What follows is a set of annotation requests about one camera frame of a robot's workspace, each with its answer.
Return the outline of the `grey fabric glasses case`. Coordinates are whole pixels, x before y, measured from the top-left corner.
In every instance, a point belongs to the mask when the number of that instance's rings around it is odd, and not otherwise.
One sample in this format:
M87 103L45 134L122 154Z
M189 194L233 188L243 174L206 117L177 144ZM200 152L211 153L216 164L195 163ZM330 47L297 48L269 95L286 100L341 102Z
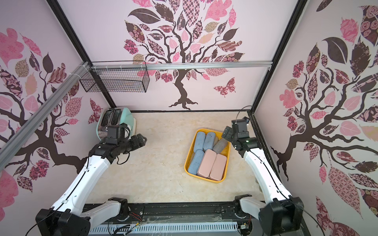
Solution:
M218 142L213 146L213 151L217 154L222 153L222 151L227 147L228 141L224 138L218 140Z

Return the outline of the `yellow plastic storage tray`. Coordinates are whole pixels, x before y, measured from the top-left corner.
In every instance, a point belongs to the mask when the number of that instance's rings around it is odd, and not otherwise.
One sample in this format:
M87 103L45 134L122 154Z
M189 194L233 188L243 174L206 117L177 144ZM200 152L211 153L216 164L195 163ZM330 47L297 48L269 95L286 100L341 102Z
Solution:
M205 134L207 134L208 132L214 132L216 134L216 139L215 139L214 145L218 142L218 140L220 140L222 138L221 137L222 132L218 132L218 131L214 131L214 130L210 130L210 129L205 129L205 128L199 129L197 132L200 132L200 131L204 132ZM195 178L198 178L198 179L201 179L201 180L205 180L205 181L213 182L213 183L221 183L226 178L227 167L228 167L228 163L229 163L230 150L232 148L232 145L230 144L230 142L228 142L227 147L222 151L222 153L220 153L220 154L222 154L222 155L224 155L224 156L227 157L227 163L226 163L226 167L225 167L225 171L224 171L222 180L221 181L214 181L214 180L209 179L209 177L208 178L202 178L202 177L200 177L198 175L192 175L192 174L190 174L188 172L189 165L190 165L190 163L192 161L192 158L193 158L193 156L195 154L195 152L193 151L194 143L195 143L195 137L194 137L194 139L192 141L192 145L191 145L190 151L188 153L188 156L187 156L187 159L186 159L186 162L185 162L185 167L184 167L185 172L188 175L190 175L192 177L195 177Z

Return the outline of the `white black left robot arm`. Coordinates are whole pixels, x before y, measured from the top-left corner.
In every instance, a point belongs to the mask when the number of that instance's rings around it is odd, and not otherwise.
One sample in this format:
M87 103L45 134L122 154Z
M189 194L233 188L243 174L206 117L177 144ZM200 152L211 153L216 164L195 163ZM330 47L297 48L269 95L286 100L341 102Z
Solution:
M84 211L85 203L103 173L120 154L129 154L147 143L141 134L130 138L104 138L89 152L82 170L50 209L41 209L35 217L43 236L87 236L93 228L123 214L129 215L127 199L111 198Z

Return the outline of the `blue glasses case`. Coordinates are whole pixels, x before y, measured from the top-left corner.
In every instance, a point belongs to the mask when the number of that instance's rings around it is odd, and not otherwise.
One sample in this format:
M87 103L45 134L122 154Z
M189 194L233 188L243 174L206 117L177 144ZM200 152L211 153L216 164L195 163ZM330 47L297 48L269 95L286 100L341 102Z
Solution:
M193 151L196 152L197 150L203 150L204 142L205 142L206 134L202 131L197 132L195 137L195 143Z
M201 149L196 150L192 161L189 165L188 172L192 175L197 175L198 169L201 165L202 159L204 156L204 151Z
M203 150L207 151L208 149L213 149L215 139L216 134L214 132L208 132L205 136Z

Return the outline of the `pink glasses case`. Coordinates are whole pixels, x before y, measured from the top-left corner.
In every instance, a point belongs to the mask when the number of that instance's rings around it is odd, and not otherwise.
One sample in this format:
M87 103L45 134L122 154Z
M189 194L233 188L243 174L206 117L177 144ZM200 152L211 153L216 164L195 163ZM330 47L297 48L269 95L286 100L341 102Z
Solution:
M202 178L208 178L210 176L216 157L217 157L216 152L214 152L211 149L206 150L203 156L202 162L197 171L197 175Z
M225 171L227 157L222 154L217 154L213 167L211 169L209 179L214 181L221 181Z

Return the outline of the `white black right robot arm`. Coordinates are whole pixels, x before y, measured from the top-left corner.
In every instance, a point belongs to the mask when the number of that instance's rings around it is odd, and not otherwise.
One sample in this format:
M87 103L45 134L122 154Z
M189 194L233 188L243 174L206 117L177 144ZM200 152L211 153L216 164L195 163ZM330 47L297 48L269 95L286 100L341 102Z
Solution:
M250 166L264 195L263 202L253 197L241 198L241 210L258 219L267 236L299 230L304 204L299 197L293 197L281 183L260 142L257 138L250 137L246 122L232 121L232 126L227 126L221 137L229 141Z

